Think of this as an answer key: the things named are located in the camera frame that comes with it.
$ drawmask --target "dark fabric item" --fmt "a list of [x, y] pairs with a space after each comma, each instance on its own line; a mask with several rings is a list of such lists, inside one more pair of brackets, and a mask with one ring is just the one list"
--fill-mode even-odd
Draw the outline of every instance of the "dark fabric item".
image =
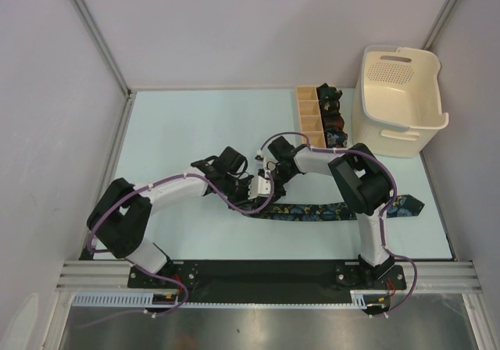
[[342, 91], [337, 90], [335, 87], [330, 87], [327, 83], [321, 84], [316, 89], [316, 93], [318, 94], [319, 100], [338, 100], [342, 96]]
[[327, 148], [347, 148], [347, 134], [335, 129], [325, 130]]
[[[411, 195], [399, 195], [387, 210], [387, 217], [418, 216], [425, 205]], [[346, 221], [357, 220], [356, 214], [345, 203], [285, 204], [274, 203], [263, 211], [246, 215], [256, 219], [281, 221]]]
[[327, 148], [347, 147], [347, 134], [344, 132], [344, 119], [341, 116], [340, 98], [342, 91], [328, 84], [316, 89], [320, 102], [321, 122]]

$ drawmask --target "basket handle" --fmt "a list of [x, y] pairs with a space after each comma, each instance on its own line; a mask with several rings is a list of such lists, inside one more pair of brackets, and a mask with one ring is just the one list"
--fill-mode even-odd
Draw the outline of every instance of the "basket handle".
[[399, 61], [400, 63], [410, 63], [412, 59], [408, 57], [402, 57], [400, 55], [381, 55], [380, 59], [386, 59], [388, 61]]
[[392, 130], [382, 130], [380, 135], [386, 138], [399, 139], [400, 141], [417, 141], [420, 138], [420, 134], [409, 131], [399, 133]]

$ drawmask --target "laundry basket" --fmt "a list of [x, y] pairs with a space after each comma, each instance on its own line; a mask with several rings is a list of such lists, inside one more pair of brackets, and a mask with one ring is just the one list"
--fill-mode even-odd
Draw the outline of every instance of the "laundry basket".
[[352, 105], [352, 137], [377, 154], [413, 157], [448, 125], [441, 112], [434, 53], [372, 45], [365, 49]]

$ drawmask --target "light blue table surface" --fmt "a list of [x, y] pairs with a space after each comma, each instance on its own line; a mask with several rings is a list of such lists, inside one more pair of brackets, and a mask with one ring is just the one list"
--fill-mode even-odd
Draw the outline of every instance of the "light blue table surface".
[[[341, 114], [351, 137], [354, 91], [343, 91]], [[290, 130], [299, 130], [293, 89], [141, 91], [116, 177], [152, 182], [182, 172], [193, 161], [219, 155], [228, 145], [248, 157], [248, 171], [254, 173], [253, 157], [260, 145], [272, 134]], [[288, 139], [300, 143], [299, 138]], [[418, 217], [387, 221], [390, 249], [416, 259], [450, 259], [420, 157], [378, 158], [393, 173], [400, 194], [425, 203]], [[333, 178], [319, 174], [296, 177], [286, 188], [282, 202], [342, 202]], [[146, 234], [172, 259], [350, 259], [359, 253], [355, 221], [251, 219], [228, 210], [216, 195], [193, 198], [155, 214]]]

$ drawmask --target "metal floor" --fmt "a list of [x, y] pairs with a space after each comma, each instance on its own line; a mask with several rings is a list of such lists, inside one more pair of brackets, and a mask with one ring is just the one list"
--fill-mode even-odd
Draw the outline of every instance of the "metal floor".
[[182, 309], [75, 327], [120, 310], [73, 307], [60, 350], [478, 348], [461, 295], [414, 296], [388, 320], [357, 310]]

